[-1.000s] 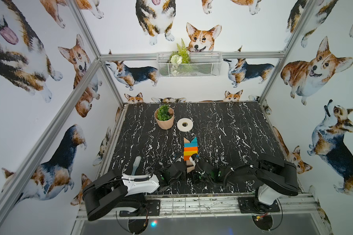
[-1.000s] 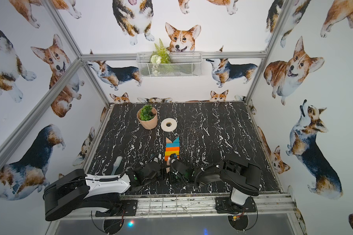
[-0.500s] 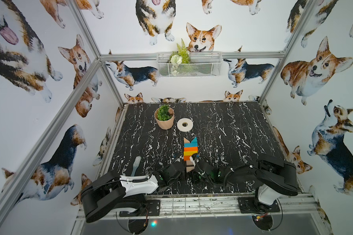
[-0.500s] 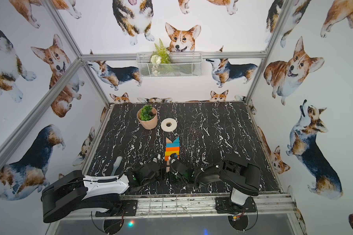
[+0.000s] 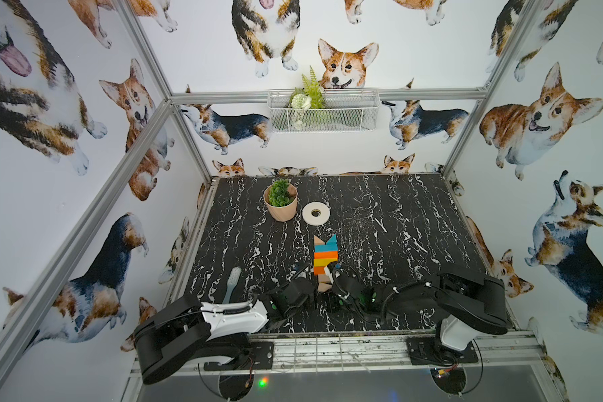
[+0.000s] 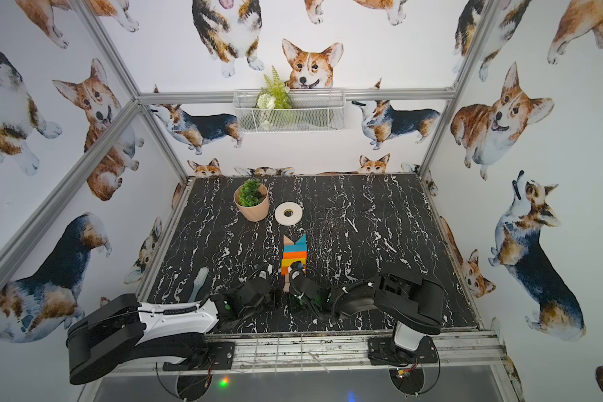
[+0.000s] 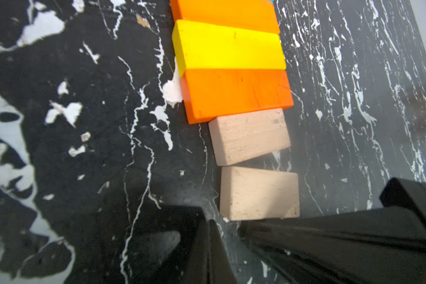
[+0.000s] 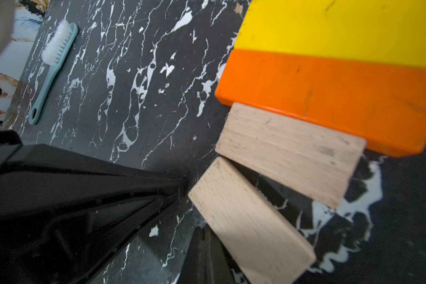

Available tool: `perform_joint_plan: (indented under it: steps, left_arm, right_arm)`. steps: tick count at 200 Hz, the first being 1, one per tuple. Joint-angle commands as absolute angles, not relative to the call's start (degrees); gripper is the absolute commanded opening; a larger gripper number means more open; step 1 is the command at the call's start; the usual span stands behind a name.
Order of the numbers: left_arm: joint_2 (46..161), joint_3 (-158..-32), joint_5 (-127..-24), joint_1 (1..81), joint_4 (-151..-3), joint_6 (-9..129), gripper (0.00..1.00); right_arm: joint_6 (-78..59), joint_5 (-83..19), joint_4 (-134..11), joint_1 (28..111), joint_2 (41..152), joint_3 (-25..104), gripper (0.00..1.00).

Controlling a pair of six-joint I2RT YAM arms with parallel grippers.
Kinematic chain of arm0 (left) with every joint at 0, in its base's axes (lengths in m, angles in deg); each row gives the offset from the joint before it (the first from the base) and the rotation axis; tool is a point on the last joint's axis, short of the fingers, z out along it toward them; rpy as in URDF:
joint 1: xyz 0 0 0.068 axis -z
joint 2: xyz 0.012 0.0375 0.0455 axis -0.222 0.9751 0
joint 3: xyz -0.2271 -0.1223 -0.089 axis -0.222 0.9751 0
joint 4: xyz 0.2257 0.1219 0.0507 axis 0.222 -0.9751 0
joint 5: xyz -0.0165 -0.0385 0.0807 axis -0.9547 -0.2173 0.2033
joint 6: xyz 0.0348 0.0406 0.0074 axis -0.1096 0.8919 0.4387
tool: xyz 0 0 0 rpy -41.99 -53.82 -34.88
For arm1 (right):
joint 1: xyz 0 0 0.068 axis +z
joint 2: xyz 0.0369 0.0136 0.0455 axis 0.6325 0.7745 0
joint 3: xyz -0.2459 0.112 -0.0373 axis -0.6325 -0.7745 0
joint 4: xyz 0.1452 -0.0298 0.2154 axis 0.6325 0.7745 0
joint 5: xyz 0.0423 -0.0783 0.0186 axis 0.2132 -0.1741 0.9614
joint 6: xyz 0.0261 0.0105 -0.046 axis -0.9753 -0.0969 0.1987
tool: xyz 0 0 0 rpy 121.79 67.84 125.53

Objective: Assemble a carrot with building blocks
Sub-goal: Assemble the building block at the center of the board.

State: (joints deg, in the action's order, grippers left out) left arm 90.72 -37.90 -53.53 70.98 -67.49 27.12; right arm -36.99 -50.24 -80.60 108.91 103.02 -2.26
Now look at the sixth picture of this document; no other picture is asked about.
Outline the orange rectangular block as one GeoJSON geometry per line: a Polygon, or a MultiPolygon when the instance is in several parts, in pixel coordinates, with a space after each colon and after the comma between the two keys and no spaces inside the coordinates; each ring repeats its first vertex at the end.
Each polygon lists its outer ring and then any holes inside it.
{"type": "Polygon", "coordinates": [[[301,261],[301,260],[305,260],[307,257],[307,252],[306,251],[291,251],[291,252],[284,252],[282,259],[283,260],[293,260],[293,261],[301,261]]]}
{"type": "MultiPolygon", "coordinates": [[[[295,271],[295,269],[291,268],[290,266],[283,267],[283,268],[280,269],[280,273],[281,273],[282,276],[288,276],[291,273],[291,271],[295,271]]],[[[307,274],[307,268],[306,267],[303,267],[303,269],[301,271],[303,272],[304,275],[307,274]]]]}

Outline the blue rectangular block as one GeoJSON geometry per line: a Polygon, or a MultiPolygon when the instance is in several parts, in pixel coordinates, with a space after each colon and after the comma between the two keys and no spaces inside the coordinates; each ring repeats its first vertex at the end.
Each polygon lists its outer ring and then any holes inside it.
{"type": "Polygon", "coordinates": [[[285,254],[286,253],[299,253],[299,252],[306,253],[307,251],[308,251],[308,246],[306,244],[284,246],[285,254]]]}

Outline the teal triangle block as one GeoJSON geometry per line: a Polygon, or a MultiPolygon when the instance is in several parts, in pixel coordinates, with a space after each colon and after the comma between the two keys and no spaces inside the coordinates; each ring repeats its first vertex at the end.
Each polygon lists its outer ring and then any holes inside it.
{"type": "Polygon", "coordinates": [[[307,244],[307,235],[304,234],[297,242],[297,246],[305,246],[307,244]]]}

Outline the natural wood triangle block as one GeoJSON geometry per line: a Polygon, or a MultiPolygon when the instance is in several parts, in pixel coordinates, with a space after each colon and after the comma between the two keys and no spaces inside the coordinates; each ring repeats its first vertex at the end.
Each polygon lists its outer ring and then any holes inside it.
{"type": "Polygon", "coordinates": [[[296,243],[287,236],[283,236],[283,244],[284,246],[294,246],[296,243]]]}

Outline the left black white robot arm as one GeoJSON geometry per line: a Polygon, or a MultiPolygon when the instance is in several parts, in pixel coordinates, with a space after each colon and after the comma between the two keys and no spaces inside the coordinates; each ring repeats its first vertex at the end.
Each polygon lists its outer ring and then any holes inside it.
{"type": "Polygon", "coordinates": [[[229,331],[263,310],[271,301],[273,272],[263,263],[235,289],[192,303],[141,303],[132,293],[115,298],[68,330],[70,383],[90,383],[140,358],[180,358],[164,365],[169,370],[206,364],[206,333],[229,331]]]}

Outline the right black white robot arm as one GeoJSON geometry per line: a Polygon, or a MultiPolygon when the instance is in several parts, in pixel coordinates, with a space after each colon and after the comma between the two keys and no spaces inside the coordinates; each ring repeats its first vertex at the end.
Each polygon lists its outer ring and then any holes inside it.
{"type": "Polygon", "coordinates": [[[442,331],[445,289],[435,278],[392,267],[328,290],[306,276],[300,261],[287,272],[289,295],[319,321],[334,324],[381,311],[395,320],[394,346],[407,353],[415,353],[423,338],[442,331]]]}

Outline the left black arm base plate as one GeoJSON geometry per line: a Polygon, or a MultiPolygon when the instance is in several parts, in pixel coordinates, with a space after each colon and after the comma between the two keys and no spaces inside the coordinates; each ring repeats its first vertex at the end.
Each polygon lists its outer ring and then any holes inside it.
{"type": "Polygon", "coordinates": [[[193,370],[229,370],[235,355],[236,343],[213,342],[194,345],[192,352],[180,363],[164,363],[164,372],[193,370]]]}

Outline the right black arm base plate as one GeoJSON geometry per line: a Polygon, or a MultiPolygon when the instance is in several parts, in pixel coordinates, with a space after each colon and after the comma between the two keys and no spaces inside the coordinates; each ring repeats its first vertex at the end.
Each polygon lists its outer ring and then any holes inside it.
{"type": "Polygon", "coordinates": [[[431,337],[420,340],[416,351],[397,346],[391,337],[369,338],[368,360],[373,366],[404,368],[414,364],[438,363],[440,358],[431,337]]]}

